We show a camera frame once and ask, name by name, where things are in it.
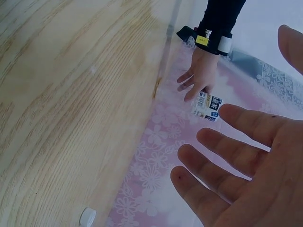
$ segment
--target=white bottle cap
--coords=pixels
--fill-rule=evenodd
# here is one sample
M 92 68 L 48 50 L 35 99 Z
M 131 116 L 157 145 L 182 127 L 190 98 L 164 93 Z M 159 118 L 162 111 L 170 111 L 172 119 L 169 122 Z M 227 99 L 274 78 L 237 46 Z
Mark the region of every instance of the white bottle cap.
M 85 208 L 80 218 L 80 225 L 82 227 L 91 227 L 96 217 L 96 213 L 97 212 L 92 208 L 89 207 Z

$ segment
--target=child's hand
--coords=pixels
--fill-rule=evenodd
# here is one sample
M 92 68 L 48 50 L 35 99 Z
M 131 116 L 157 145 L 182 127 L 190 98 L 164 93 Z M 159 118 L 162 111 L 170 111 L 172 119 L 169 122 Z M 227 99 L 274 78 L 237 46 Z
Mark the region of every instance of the child's hand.
M 214 55 L 200 48 L 195 49 L 190 69 L 177 80 L 178 83 L 183 83 L 187 80 L 179 86 L 178 91 L 194 85 L 185 95 L 185 102 L 193 99 L 201 90 L 211 93 L 215 83 L 215 72 L 218 60 L 218 55 Z

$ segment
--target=yellow label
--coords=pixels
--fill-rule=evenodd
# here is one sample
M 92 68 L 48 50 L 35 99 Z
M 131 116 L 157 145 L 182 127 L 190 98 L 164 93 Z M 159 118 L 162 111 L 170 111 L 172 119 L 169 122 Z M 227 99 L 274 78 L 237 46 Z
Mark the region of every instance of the yellow label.
M 207 46 L 207 45 L 208 45 L 208 41 L 209 41 L 208 38 L 205 38 L 205 37 L 199 36 L 199 35 L 198 35 L 198 37 L 197 37 L 197 39 L 196 39 L 196 43 L 197 43 L 197 44 L 202 44 L 202 45 L 204 45 L 204 46 Z

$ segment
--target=pink tablecloth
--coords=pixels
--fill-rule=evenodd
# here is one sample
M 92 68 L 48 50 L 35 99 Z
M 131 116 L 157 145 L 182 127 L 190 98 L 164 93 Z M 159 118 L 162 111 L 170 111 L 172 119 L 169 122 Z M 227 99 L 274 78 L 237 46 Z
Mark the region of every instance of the pink tablecloth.
M 201 227 L 201 222 L 179 197 L 170 181 L 170 171 L 180 165 L 178 148 L 190 143 L 217 165 L 242 176 L 196 140 L 203 127 L 220 131 L 249 144 L 261 146 L 231 128 L 221 119 L 211 122 L 193 116 L 189 104 L 177 92 L 176 80 L 189 68 L 192 47 L 183 45 L 170 75 L 158 90 L 152 116 L 141 138 L 106 227 Z M 300 113 L 262 88 L 259 83 L 221 59 L 213 95 L 245 108 L 300 118 Z

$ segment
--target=white flower pattern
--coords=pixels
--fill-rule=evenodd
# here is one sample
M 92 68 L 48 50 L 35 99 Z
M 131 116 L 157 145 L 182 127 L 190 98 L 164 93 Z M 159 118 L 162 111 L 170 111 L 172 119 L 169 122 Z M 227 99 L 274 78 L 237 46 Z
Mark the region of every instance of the white flower pattern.
M 149 143 L 161 144 L 161 139 L 167 138 L 167 132 L 161 131 L 161 126 L 158 124 L 154 126 L 153 130 L 147 128 L 145 134 L 149 135 L 147 139 Z
M 167 129 L 169 138 L 176 139 L 181 135 L 181 129 L 178 126 L 172 125 Z
M 177 86 L 177 76 L 185 70 L 194 47 L 194 40 L 189 39 L 187 46 L 181 48 L 182 53 L 178 55 L 167 88 L 175 89 L 174 86 Z M 230 57 L 226 60 L 229 61 L 225 62 L 228 65 L 233 64 Z M 262 71 L 252 76 L 252 82 L 243 85 L 248 88 L 243 89 L 247 92 L 243 101 L 247 103 L 248 108 L 280 114 L 283 113 L 283 102 L 303 109 L 302 85 L 264 62 L 256 63 Z M 174 190 L 169 179 L 170 172 L 173 167 L 180 165 L 177 152 L 182 145 L 190 143 L 200 146 L 195 139 L 199 129 L 210 127 L 220 131 L 227 128 L 223 122 L 200 120 L 183 108 L 181 96 L 171 96 L 166 96 L 167 99 L 158 101 L 155 105 L 115 199 L 106 227 L 187 227 L 189 222 L 196 218 Z
M 123 214 L 123 217 L 133 216 L 136 211 L 136 204 L 128 197 L 118 198 L 114 207 L 118 214 Z
M 137 210 L 141 213 L 146 212 L 151 217 L 156 216 L 157 209 L 153 204 L 153 200 L 155 200 L 153 193 L 148 189 L 143 189 L 142 195 L 135 199 L 135 202 L 138 204 Z
M 145 171 L 142 172 L 140 180 L 142 181 L 142 186 L 149 190 L 155 190 L 160 187 L 160 172 L 155 166 L 148 166 Z

